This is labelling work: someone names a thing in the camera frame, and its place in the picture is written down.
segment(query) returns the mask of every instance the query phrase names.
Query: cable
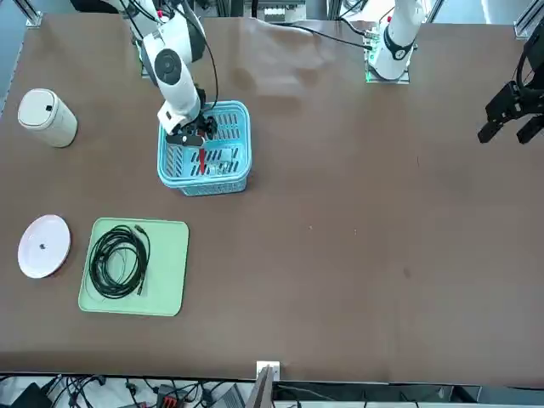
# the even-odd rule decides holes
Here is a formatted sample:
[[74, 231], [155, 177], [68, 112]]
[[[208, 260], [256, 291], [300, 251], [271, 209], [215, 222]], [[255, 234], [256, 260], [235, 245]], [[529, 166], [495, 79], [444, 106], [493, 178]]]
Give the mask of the cable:
[[[134, 225], [134, 229], [145, 236], [147, 240], [147, 250], [144, 243], [138, 235], [134, 233], [127, 225], [117, 225], [103, 234], [96, 241], [91, 249], [89, 257], [88, 274], [94, 289], [104, 298], [121, 299], [132, 293], [138, 288], [138, 294], [142, 293], [145, 280], [145, 271], [150, 261], [151, 243], [150, 237], [139, 225]], [[108, 270], [108, 263], [116, 252], [132, 252], [136, 259], [130, 274], [123, 279], [114, 279]]]
[[209, 390], [209, 391], [210, 391], [210, 394], [211, 394], [213, 391], [215, 391], [219, 386], [221, 386], [221, 385], [223, 385], [223, 384], [225, 384], [225, 383], [226, 383], [226, 381], [220, 381], [220, 382], [218, 382], [217, 384], [215, 384], [215, 385]]
[[[290, 389], [281, 388], [281, 389], [278, 389], [278, 391], [285, 392], [285, 393], [291, 395], [295, 399], [295, 401], [297, 402], [295, 405], [291, 405], [288, 408], [294, 408], [295, 406], [297, 408], [303, 408], [303, 405], [300, 403], [300, 400], [298, 399], [297, 395], [295, 393], [293, 393]], [[272, 389], [272, 398], [274, 398], [274, 389]]]
[[[211, 389], [208, 389], [208, 390], [206, 390], [206, 389], [204, 388], [204, 383], [205, 383], [205, 382], [201, 383], [201, 388], [202, 388], [202, 395], [201, 395], [201, 398], [200, 398], [200, 400], [196, 403], [196, 405], [195, 405], [193, 408], [197, 408], [199, 405], [202, 405], [202, 402], [204, 401], [204, 393], [205, 393], [205, 392], [208, 392], [209, 395], [213, 398], [213, 391], [215, 391], [215, 390], [217, 389], [217, 387], [219, 387], [219, 386], [225, 384], [226, 381], [220, 381], [220, 382], [218, 382], [217, 384], [215, 384]], [[210, 405], [207, 405], [206, 408], [211, 408], [212, 406], [215, 405], [216, 402], [217, 402], [216, 400], [213, 401]]]
[[46, 395], [50, 395], [53, 392], [53, 390], [57, 388], [57, 386], [60, 384], [61, 381], [62, 381], [62, 375], [58, 375], [57, 377], [54, 377], [53, 380], [51, 380], [50, 382], [48, 382], [46, 385], [42, 387], [42, 392], [46, 393]]
[[178, 389], [176, 388], [176, 383], [173, 380], [170, 380], [170, 381], [172, 381], [173, 390], [176, 392], [176, 400], [179, 400], [179, 394], [178, 394]]
[[139, 3], [136, 3], [134, 0], [128, 0], [129, 4], [132, 4], [132, 6], [137, 9], [147, 20], [154, 21], [156, 23], [161, 23], [158, 19], [156, 19], [152, 14], [149, 13], [145, 8], [143, 8]]
[[393, 11], [393, 9], [394, 9], [394, 6], [393, 6], [392, 8], [390, 8], [386, 14], [384, 14], [382, 17], [380, 17], [380, 20], [378, 20], [377, 22], [379, 23], [380, 21], [382, 21], [383, 19], [385, 19], [385, 17], [386, 17], [389, 13], [391, 13], [391, 12]]
[[136, 401], [136, 398], [134, 397], [134, 395], [136, 395], [138, 392], [138, 389], [133, 383], [128, 381], [128, 378], [125, 378], [125, 388], [128, 390], [130, 397], [133, 399], [134, 406], [139, 406], [138, 401]]
[[89, 384], [93, 380], [94, 380], [94, 377], [88, 378], [85, 383], [83, 383], [85, 381], [85, 377], [79, 378], [78, 380], [76, 380], [76, 382], [77, 382], [77, 385], [75, 386], [75, 388], [76, 388], [76, 400], [79, 397], [79, 394], [81, 394], [82, 397], [83, 397], [83, 400], [85, 401], [85, 405], [87, 406], [87, 408], [93, 408], [93, 405], [87, 399], [87, 395], [85, 395], [84, 388], [85, 388], [85, 386], [87, 384]]
[[202, 33], [201, 29], [199, 27], [197, 27], [195, 23], [193, 23], [191, 20], [189, 20], [187, 18], [187, 16], [179, 10], [179, 8], [176, 7], [176, 8], [174, 8], [174, 10], [177, 11], [180, 15], [182, 15], [184, 17], [185, 21], [187, 21], [193, 27], [195, 27], [195, 29], [201, 35], [202, 40], [204, 40], [204, 45], [206, 45], [207, 52], [210, 54], [210, 59], [212, 60], [212, 66], [213, 66], [213, 76], [215, 77], [215, 100], [213, 101], [212, 106], [210, 106], [209, 108], [204, 109], [204, 111], [210, 111], [213, 108], [215, 108], [215, 105], [218, 103], [218, 98], [219, 98], [218, 70], [217, 70], [217, 67], [215, 66], [215, 59], [213, 58], [212, 49], [210, 48], [210, 45], [207, 43], [206, 36], [204, 35], [204, 33]]
[[308, 394], [313, 394], [315, 395], [316, 397], [320, 397], [322, 398], [323, 400], [328, 400], [328, 401], [335, 401], [335, 399], [331, 398], [331, 397], [327, 397], [326, 395], [323, 395], [323, 394], [320, 394], [320, 393], [316, 393], [315, 391], [312, 391], [311, 389], [305, 389], [305, 388], [299, 388], [299, 387], [287, 387], [285, 385], [280, 385], [278, 384], [277, 385], [278, 388], [281, 388], [281, 389], [292, 389], [292, 390], [295, 390], [295, 391], [300, 391], [300, 392], [303, 392], [303, 393], [308, 393]]
[[139, 37], [143, 40], [143, 39], [144, 39], [144, 36], [142, 36], [142, 32], [139, 30], [138, 26], [137, 26], [136, 23], [134, 22], [133, 16], [128, 12], [127, 6], [125, 5], [125, 2], [123, 2], [122, 0], [119, 0], [119, 3], [121, 3], [123, 9], [125, 10], [125, 14], [126, 14], [126, 15], [128, 16], [128, 18], [130, 19], [130, 22], [133, 23], [134, 29], [138, 32]]
[[342, 13], [342, 15], [340, 15], [338, 17], [339, 20], [341, 20], [343, 18], [344, 15], [346, 15], [347, 13], [349, 13], [351, 10], [355, 9], [358, 5], [362, 4], [363, 5], [361, 6], [361, 10], [365, 8], [366, 4], [368, 3], [368, 0], [359, 0], [358, 2], [356, 2], [353, 6], [351, 6], [350, 8], [348, 8], [346, 11], [344, 11]]
[[62, 390], [59, 392], [59, 395], [57, 395], [57, 398], [54, 399], [53, 404], [51, 405], [51, 408], [54, 408], [57, 405], [57, 402], [59, 402], [60, 397], [62, 397], [62, 394], [65, 393], [65, 391], [68, 389], [68, 378], [66, 378], [66, 385]]
[[353, 45], [354, 47], [364, 48], [364, 49], [367, 49], [369, 51], [372, 51], [372, 47], [370, 45], [358, 44], [357, 42], [350, 42], [350, 41], [343, 40], [342, 38], [332, 37], [332, 36], [329, 36], [328, 34], [325, 34], [323, 32], [314, 30], [313, 28], [304, 27], [302, 25], [287, 25], [287, 27], [299, 28], [301, 30], [311, 32], [313, 34], [317, 34], [318, 36], [322, 36], [322, 37], [329, 38], [329, 39], [334, 40], [334, 41], [338, 41], [339, 43]]
[[147, 381], [147, 379], [142, 377], [142, 380], [144, 380], [145, 385], [147, 385], [151, 391], [153, 391], [153, 394], [159, 394], [159, 388], [158, 387], [152, 387], [150, 382]]
[[363, 37], [366, 37], [366, 31], [362, 31], [362, 30], [358, 30], [357, 28], [355, 28], [353, 26], [353, 24], [351, 24], [349, 21], [347, 21], [346, 19], [344, 19], [343, 17], [340, 17], [339, 19], [340, 21], [342, 21], [343, 23], [345, 23], [348, 28], [353, 31], [355, 34], [358, 34], [360, 36], [363, 36]]

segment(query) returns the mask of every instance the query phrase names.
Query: blue basket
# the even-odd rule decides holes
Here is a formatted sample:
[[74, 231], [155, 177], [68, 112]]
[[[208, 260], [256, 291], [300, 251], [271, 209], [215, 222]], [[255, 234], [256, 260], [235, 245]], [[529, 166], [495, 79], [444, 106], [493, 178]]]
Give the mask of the blue basket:
[[237, 193], [246, 188], [252, 166], [252, 141], [249, 113], [237, 101], [218, 102], [206, 117], [215, 117], [218, 132], [204, 144], [206, 160], [201, 173], [199, 149], [168, 144], [159, 126], [156, 170], [161, 181], [186, 196]]

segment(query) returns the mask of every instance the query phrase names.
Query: white paper plate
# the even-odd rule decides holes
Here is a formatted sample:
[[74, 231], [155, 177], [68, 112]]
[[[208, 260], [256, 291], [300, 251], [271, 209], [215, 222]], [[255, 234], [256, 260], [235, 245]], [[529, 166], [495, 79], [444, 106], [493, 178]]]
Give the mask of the white paper plate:
[[70, 251], [70, 230], [58, 215], [44, 215], [26, 229], [19, 243], [19, 267], [29, 278], [51, 275]]

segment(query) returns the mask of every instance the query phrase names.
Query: white cylindrical container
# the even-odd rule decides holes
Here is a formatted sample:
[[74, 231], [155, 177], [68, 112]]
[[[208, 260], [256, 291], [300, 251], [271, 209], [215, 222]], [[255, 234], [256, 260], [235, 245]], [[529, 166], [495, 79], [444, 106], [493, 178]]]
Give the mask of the white cylindrical container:
[[69, 145], [77, 131], [77, 119], [55, 92], [32, 89], [20, 101], [19, 123], [53, 147]]

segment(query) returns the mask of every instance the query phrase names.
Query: green tray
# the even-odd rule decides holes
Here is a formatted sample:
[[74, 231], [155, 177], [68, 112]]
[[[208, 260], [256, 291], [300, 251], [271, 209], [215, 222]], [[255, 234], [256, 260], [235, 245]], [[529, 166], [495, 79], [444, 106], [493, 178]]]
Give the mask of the green tray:
[[[151, 242], [150, 262], [145, 274], [141, 295], [136, 291], [122, 299], [107, 299], [96, 292], [88, 277], [88, 262], [94, 243], [108, 230], [119, 224], [140, 225]], [[79, 289], [79, 308], [84, 312], [124, 313], [130, 315], [174, 316], [181, 309], [184, 293], [185, 263], [189, 244], [189, 228], [179, 221], [154, 219], [99, 218], [93, 225], [87, 250], [82, 285]], [[123, 262], [130, 270], [134, 255], [117, 256], [110, 260], [112, 275], [122, 272]]]

